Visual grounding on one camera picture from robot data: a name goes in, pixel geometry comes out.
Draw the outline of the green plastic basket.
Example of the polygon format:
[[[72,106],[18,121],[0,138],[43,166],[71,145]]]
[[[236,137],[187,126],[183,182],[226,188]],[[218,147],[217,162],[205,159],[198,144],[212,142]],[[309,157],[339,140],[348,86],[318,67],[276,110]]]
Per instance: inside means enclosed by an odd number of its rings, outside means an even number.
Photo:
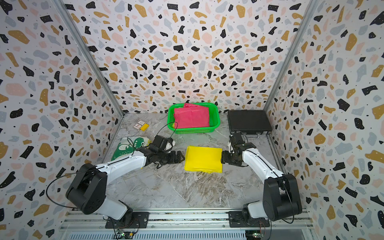
[[[193,103],[193,104],[209,108],[210,126],[205,128],[178,129],[177,123],[175,122],[174,110],[176,108],[182,108],[184,104],[175,104],[170,107],[168,112],[167,124],[168,124],[168,128],[171,131],[174,131],[176,134],[211,133],[220,126],[219,110],[215,104],[212,104],[212,103]]]

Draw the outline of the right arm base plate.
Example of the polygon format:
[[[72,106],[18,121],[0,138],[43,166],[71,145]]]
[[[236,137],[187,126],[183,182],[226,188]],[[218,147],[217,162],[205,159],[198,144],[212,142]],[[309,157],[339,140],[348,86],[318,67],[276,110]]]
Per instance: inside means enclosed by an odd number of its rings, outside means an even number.
[[[269,227],[270,222],[266,218],[252,218],[246,211],[230,211],[229,223],[231,228],[245,227]]]

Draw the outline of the plain yellow raincoat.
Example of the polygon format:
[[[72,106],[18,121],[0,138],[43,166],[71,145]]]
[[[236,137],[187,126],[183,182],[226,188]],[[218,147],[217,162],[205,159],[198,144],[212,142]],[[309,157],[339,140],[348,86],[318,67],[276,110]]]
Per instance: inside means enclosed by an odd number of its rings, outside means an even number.
[[[222,152],[220,148],[188,146],[184,170],[209,174],[222,173]]]

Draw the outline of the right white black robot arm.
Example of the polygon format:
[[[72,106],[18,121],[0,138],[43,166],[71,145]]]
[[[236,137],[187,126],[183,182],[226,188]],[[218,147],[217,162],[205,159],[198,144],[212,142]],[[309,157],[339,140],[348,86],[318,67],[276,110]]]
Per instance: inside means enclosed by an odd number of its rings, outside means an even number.
[[[296,177],[275,168],[253,144],[239,144],[231,147],[230,151],[223,151],[221,163],[250,167],[264,182],[262,200],[245,204],[243,208],[246,221],[265,218],[273,222],[302,213]]]

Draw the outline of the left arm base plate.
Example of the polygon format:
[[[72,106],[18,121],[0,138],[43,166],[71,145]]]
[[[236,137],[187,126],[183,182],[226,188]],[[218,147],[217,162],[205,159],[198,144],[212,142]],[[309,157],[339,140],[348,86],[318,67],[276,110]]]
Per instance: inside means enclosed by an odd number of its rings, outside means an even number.
[[[145,229],[148,224],[149,212],[127,212],[120,220],[108,219],[106,229]]]

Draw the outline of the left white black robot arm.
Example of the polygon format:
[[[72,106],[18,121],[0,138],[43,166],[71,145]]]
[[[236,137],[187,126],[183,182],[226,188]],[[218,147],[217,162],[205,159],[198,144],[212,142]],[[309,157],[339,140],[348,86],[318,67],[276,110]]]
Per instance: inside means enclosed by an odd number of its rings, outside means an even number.
[[[133,154],[105,164],[84,164],[76,173],[66,198],[85,215],[98,213],[113,220],[121,220],[129,213],[129,207],[107,196],[107,186],[117,178],[152,163],[179,164],[185,160],[180,151],[153,152],[141,147]]]

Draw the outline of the pink raincoat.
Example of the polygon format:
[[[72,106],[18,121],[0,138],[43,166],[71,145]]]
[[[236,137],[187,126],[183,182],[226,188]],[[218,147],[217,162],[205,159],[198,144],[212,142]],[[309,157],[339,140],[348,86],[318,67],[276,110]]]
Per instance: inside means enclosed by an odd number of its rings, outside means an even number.
[[[182,108],[174,110],[178,129],[205,128],[210,126],[209,108],[185,103]]]

